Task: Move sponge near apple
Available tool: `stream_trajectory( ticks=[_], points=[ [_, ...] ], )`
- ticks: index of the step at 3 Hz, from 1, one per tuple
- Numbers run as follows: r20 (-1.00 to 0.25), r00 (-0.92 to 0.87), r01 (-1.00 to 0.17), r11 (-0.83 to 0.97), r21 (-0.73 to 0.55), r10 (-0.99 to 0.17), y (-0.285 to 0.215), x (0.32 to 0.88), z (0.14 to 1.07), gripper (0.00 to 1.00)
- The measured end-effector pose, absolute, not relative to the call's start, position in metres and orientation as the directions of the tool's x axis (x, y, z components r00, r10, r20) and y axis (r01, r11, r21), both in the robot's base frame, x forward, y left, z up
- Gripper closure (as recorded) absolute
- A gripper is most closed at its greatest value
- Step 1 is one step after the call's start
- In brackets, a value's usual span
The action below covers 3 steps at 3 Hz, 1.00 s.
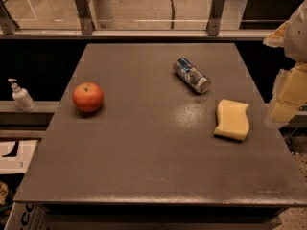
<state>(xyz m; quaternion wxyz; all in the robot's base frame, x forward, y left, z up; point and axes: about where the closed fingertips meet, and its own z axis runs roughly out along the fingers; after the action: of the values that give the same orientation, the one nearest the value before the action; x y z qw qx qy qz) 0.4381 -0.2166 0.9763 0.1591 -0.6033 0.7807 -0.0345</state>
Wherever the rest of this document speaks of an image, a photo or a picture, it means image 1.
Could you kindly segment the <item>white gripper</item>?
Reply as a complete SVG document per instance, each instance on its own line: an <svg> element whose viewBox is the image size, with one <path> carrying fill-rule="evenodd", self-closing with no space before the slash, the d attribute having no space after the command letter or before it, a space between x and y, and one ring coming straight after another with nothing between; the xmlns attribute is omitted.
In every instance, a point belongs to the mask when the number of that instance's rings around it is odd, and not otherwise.
<svg viewBox="0 0 307 230"><path fill-rule="evenodd" d="M307 0L269 34L263 44L284 46L285 56L297 61L290 70L281 69L275 78L265 119L267 127L283 127L307 103Z"/></svg>

